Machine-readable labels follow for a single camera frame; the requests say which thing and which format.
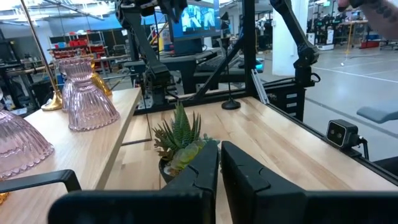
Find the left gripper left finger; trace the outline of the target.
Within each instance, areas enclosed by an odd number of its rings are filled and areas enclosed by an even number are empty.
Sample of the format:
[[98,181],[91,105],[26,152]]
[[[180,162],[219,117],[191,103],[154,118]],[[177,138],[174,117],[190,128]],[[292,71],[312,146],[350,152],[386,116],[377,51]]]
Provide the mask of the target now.
[[219,153],[208,143],[160,190],[82,190],[59,198],[48,222],[196,224],[215,222]]

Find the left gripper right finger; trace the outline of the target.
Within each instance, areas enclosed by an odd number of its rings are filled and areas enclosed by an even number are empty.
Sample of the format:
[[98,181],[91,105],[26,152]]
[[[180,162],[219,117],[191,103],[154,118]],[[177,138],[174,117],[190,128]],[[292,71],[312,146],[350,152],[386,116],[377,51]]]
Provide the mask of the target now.
[[397,223],[397,192],[305,190],[229,141],[221,170],[233,223]]

